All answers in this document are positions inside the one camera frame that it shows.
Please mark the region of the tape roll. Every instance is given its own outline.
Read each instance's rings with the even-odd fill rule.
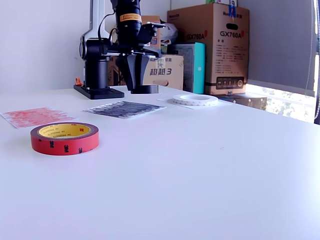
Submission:
[[[99,129],[91,124],[60,122],[36,127],[31,131],[32,148],[47,155],[75,155],[99,145]]]
[[[175,104],[200,107],[214,106],[218,102],[218,98],[215,96],[199,94],[177,95],[172,100]]]

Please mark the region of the orange object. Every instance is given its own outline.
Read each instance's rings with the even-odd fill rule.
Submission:
[[[80,86],[80,87],[83,86],[80,77],[76,77],[76,78],[75,78],[75,85],[76,85],[76,86]]]
[[[51,123],[31,131],[31,145],[38,153],[75,155],[89,152],[99,145],[99,129],[78,122]]]

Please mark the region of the teal box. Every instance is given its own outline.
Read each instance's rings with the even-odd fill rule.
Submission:
[[[205,92],[206,47],[200,42],[179,43],[168,46],[170,54],[184,57],[183,90],[195,94]]]

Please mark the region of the yellow tape core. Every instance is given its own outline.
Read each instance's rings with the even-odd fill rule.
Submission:
[[[120,22],[124,21],[139,21],[142,22],[141,15],[136,13],[128,13],[120,16]]]
[[[56,124],[43,127],[39,135],[47,138],[72,138],[79,137],[90,132],[90,128],[81,124]]]

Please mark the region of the white tape roll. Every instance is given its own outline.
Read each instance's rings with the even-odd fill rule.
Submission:
[[[175,104],[185,106],[214,106],[218,102],[218,98],[215,96],[188,94],[188,95],[177,95],[172,98]]]

